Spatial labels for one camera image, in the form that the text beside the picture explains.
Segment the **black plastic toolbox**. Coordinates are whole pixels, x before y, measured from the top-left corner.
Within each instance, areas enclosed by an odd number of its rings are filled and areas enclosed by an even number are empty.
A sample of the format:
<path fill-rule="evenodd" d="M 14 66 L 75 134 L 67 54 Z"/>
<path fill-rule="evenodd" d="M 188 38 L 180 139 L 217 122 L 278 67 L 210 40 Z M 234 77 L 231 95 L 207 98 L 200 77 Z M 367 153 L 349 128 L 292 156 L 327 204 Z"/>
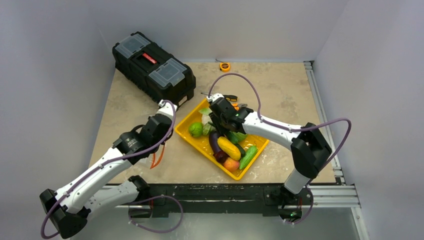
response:
<path fill-rule="evenodd" d="M 137 31 L 112 48 L 115 68 L 154 102 L 169 100 L 178 108 L 194 97 L 193 70 Z"/>

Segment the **orange-handled pliers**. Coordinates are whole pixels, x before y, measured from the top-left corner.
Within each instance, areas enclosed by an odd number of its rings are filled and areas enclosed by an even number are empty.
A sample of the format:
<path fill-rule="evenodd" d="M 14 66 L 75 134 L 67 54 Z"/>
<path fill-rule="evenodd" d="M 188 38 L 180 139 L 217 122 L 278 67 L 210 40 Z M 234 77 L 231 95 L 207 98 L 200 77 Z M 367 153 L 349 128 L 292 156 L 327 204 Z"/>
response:
<path fill-rule="evenodd" d="M 248 106 L 246 103 L 232 103 L 231 105 L 234 107 L 236 111 L 238 111 L 240 108 Z"/>

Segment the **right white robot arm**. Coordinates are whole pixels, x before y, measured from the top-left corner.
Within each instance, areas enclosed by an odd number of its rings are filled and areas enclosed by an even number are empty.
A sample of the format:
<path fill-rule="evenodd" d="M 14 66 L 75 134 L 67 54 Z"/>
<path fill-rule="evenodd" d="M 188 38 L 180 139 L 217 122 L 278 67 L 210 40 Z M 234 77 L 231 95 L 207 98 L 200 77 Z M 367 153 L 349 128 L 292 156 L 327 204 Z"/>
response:
<path fill-rule="evenodd" d="M 300 198 L 301 190 L 317 177 L 332 154 L 330 145 L 312 123 L 292 125 L 260 117 L 248 107 L 236 110 L 219 93 L 208 96 L 206 100 L 211 109 L 211 119 L 220 131 L 263 137 L 291 151 L 294 170 L 280 191 L 282 200 L 288 204 Z"/>

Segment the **white cauliflower toy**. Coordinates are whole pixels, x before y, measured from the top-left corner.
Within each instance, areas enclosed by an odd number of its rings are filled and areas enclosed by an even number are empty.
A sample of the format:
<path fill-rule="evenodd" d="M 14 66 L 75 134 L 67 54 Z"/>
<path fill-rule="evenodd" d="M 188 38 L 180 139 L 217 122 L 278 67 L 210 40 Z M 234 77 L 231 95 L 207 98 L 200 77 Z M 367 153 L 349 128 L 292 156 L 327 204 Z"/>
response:
<path fill-rule="evenodd" d="M 202 123 L 202 135 L 207 136 L 210 134 L 210 132 L 215 131 L 216 128 L 212 125 L 213 121 L 211 117 L 209 116 L 212 111 L 206 107 L 202 108 L 198 111 L 201 114 L 201 123 Z"/>

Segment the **green wrinkled guava toy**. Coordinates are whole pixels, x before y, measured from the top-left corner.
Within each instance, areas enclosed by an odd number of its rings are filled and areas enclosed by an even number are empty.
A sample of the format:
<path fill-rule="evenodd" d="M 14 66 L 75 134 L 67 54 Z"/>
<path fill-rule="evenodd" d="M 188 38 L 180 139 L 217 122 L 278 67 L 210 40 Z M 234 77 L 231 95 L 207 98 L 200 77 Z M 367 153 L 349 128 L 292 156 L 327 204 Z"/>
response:
<path fill-rule="evenodd" d="M 203 124 L 201 122 L 194 122 L 188 128 L 188 133 L 193 138 L 199 138 L 203 135 Z"/>

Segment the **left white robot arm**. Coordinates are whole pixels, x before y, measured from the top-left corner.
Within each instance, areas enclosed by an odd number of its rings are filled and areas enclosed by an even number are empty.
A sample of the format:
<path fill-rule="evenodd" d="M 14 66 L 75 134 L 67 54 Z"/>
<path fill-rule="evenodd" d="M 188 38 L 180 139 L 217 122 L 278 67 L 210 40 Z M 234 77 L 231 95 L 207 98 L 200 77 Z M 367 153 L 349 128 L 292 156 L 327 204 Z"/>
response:
<path fill-rule="evenodd" d="M 105 154 L 75 180 L 57 190 L 44 190 L 39 196 L 46 214 L 40 227 L 41 237 L 47 240 L 59 235 L 68 239 L 109 208 L 131 202 L 146 203 L 149 186 L 140 176 L 131 177 L 107 191 L 101 189 L 116 175 L 155 153 L 171 137 L 175 118 L 172 111 L 157 111 L 145 124 L 122 133 Z"/>

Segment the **dark green chili pepper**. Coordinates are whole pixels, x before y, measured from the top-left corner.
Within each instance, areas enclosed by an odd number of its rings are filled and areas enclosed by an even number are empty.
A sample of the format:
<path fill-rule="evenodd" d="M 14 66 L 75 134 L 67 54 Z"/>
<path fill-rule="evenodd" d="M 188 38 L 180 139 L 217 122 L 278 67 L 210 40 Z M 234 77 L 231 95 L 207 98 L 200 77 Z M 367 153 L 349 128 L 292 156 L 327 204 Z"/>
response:
<path fill-rule="evenodd" d="M 225 129 L 221 128 L 221 127 L 217 127 L 211 121 L 208 121 L 207 123 L 213 128 L 214 131 L 217 131 L 220 136 L 226 137 L 232 144 L 235 144 L 236 145 L 236 144 L 239 143 L 239 139 L 231 131 L 225 130 Z"/>

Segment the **orange peach toy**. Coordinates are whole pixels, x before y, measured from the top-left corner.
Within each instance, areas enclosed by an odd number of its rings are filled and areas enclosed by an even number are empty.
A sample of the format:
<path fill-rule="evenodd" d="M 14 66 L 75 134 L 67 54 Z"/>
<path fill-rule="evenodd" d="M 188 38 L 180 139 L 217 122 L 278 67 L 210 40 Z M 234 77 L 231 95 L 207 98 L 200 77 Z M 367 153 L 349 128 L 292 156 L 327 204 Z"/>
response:
<path fill-rule="evenodd" d="M 240 167 L 239 161 L 234 160 L 230 157 L 228 157 L 222 165 L 229 172 L 234 172 Z"/>

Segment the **green cucumber toy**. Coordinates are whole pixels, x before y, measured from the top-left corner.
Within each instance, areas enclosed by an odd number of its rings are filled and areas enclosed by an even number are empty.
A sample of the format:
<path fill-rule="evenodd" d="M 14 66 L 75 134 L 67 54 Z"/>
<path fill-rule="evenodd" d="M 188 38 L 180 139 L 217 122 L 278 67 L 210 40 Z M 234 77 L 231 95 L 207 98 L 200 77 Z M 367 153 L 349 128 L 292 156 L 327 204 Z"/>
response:
<path fill-rule="evenodd" d="M 256 156 L 257 152 L 258 148 L 255 145 L 250 146 L 245 152 L 245 155 L 239 160 L 239 169 L 245 169 Z"/>

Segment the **clear zip top bag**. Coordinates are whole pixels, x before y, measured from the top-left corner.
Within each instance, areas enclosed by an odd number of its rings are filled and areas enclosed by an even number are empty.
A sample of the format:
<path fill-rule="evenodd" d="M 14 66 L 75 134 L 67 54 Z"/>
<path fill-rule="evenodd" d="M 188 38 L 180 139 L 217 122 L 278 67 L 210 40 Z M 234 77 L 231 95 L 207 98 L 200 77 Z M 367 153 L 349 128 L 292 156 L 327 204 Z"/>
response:
<path fill-rule="evenodd" d="M 156 153 L 153 153 L 152 154 L 152 158 L 151 158 L 151 162 L 150 162 L 150 167 L 149 167 L 150 169 L 155 168 L 156 166 L 158 166 L 161 163 L 161 161 L 163 159 L 163 156 L 164 156 L 164 153 L 165 153 L 165 149 L 166 149 L 166 144 L 163 143 L 162 144 L 162 149 L 160 151 L 160 155 L 158 157 L 156 157 Z"/>

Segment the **yellow corn toy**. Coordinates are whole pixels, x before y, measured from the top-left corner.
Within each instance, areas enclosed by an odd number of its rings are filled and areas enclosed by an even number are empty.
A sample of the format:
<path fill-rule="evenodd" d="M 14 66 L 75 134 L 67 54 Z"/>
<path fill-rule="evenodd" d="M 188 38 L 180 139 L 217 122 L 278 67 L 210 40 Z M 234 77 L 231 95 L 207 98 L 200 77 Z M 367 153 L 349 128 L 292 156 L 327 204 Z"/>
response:
<path fill-rule="evenodd" d="M 241 152 L 239 148 L 231 143 L 226 137 L 220 136 L 217 139 L 218 146 L 233 160 L 239 161 L 241 159 Z"/>

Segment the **orange tape measure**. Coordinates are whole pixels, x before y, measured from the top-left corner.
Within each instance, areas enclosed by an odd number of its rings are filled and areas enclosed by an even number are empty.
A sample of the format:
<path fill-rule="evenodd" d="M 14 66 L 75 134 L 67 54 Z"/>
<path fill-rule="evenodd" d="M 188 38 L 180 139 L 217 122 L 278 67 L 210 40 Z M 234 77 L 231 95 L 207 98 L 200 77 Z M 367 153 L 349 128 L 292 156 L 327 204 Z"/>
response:
<path fill-rule="evenodd" d="M 223 73 L 227 73 L 227 72 L 230 71 L 231 65 L 230 65 L 229 62 L 221 61 L 221 60 L 218 60 L 218 59 L 215 59 L 215 61 L 217 63 L 219 63 L 219 69 L 220 69 L 220 71 L 222 71 Z"/>

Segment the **purple eggplant toy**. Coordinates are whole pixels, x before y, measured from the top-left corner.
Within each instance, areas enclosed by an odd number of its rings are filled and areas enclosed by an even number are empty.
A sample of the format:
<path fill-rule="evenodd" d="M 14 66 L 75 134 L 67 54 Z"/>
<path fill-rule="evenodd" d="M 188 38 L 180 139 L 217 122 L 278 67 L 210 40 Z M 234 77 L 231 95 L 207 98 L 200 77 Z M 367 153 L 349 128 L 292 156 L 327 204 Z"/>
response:
<path fill-rule="evenodd" d="M 218 145 L 218 139 L 221 135 L 217 131 L 211 131 L 208 135 L 209 145 L 213 152 L 214 159 L 219 163 L 223 164 L 229 157 Z"/>

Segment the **green cabbage toy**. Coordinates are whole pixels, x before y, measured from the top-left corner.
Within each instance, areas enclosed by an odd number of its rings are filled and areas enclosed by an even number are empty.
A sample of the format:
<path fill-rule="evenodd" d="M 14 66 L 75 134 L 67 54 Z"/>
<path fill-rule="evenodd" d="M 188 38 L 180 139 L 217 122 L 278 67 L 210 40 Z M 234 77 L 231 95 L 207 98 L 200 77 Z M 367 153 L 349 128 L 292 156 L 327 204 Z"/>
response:
<path fill-rule="evenodd" d="M 244 141 L 247 138 L 247 134 L 241 133 L 241 132 L 232 132 L 232 138 L 231 140 L 235 143 L 239 143 Z"/>

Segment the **yellow plastic tray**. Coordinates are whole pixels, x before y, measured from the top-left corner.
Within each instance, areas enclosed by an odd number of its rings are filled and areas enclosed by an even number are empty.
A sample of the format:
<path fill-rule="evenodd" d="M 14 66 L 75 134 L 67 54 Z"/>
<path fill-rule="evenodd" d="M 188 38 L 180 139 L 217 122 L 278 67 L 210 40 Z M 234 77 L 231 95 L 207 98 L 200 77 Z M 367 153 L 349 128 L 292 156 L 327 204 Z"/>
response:
<path fill-rule="evenodd" d="M 269 144 L 269 140 L 256 135 L 248 135 L 245 140 L 240 142 L 240 145 L 243 147 L 244 150 L 247 150 L 251 146 L 256 146 L 256 155 L 244 169 L 237 169 L 233 172 L 228 171 L 213 157 L 213 151 L 209 145 L 208 137 L 201 136 L 195 138 L 190 136 L 188 132 L 188 128 L 192 123 L 201 121 L 201 113 L 199 113 L 199 110 L 208 106 L 209 103 L 204 98 L 189 114 L 187 114 L 185 118 L 181 120 L 180 123 L 175 126 L 174 132 L 178 134 L 183 140 L 185 140 L 189 145 L 191 145 L 194 149 L 196 149 L 200 154 L 202 154 L 206 159 L 208 159 L 210 162 L 220 168 L 225 174 L 227 174 L 232 179 L 239 181 L 248 172 L 251 165 L 256 161 L 259 155 Z"/>

